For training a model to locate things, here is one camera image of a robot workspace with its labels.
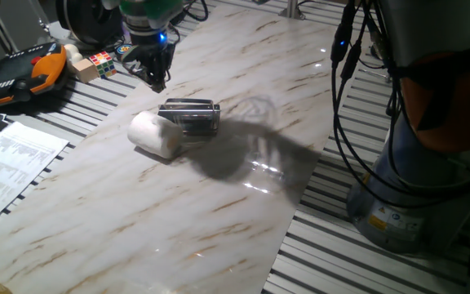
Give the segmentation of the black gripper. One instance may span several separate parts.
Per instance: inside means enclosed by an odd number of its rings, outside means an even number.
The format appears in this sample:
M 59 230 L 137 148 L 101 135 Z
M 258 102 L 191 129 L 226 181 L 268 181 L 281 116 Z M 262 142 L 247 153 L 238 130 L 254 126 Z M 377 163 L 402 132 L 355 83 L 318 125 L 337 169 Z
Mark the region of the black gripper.
M 170 69 L 176 45 L 168 37 L 169 29 L 172 29 L 170 23 L 161 28 L 126 25 L 132 43 L 126 57 L 139 58 L 140 78 L 156 93 L 162 92 L 166 82 L 171 80 Z

